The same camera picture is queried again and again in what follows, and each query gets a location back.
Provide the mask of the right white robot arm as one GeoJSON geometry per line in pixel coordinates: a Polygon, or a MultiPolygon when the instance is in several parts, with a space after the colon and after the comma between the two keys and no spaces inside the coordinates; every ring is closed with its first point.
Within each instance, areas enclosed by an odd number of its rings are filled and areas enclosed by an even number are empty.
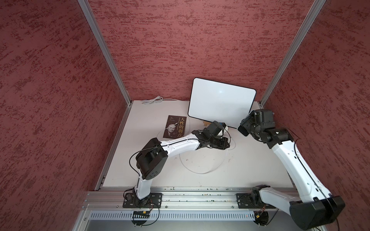
{"type": "Polygon", "coordinates": [[[279,158],[292,179],[299,196],[293,197],[268,185],[253,187],[251,201],[256,206],[271,205],[291,216],[302,230],[317,228],[338,221],[345,208],[340,196],[334,196],[314,174],[285,128],[276,128],[274,113],[267,109],[253,110],[238,128],[244,136],[266,144],[279,158]]]}

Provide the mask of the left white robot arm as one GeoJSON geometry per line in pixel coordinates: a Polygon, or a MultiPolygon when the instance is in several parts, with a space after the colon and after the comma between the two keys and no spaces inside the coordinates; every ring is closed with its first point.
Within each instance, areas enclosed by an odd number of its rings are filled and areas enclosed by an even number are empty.
{"type": "Polygon", "coordinates": [[[143,200],[150,195],[152,181],[161,173],[168,158],[201,148],[226,150],[229,147],[228,138],[223,136],[222,131],[213,135],[206,129],[193,131],[171,141],[151,139],[135,157],[139,174],[135,186],[136,198],[143,200]]]}

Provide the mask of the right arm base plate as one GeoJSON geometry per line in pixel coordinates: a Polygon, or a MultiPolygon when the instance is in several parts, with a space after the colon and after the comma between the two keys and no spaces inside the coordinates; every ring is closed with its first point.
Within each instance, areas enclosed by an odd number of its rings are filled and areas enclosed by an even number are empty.
{"type": "Polygon", "coordinates": [[[256,202],[250,193],[237,193],[237,204],[239,209],[275,209],[274,206],[263,202],[256,202]]]}

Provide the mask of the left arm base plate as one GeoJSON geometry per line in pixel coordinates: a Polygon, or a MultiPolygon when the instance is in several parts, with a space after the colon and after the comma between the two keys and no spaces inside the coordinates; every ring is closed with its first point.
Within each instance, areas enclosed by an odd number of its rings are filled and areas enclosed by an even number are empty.
{"type": "Polygon", "coordinates": [[[151,193],[149,196],[139,199],[136,193],[128,192],[124,195],[123,208],[161,208],[163,194],[151,193]]]}

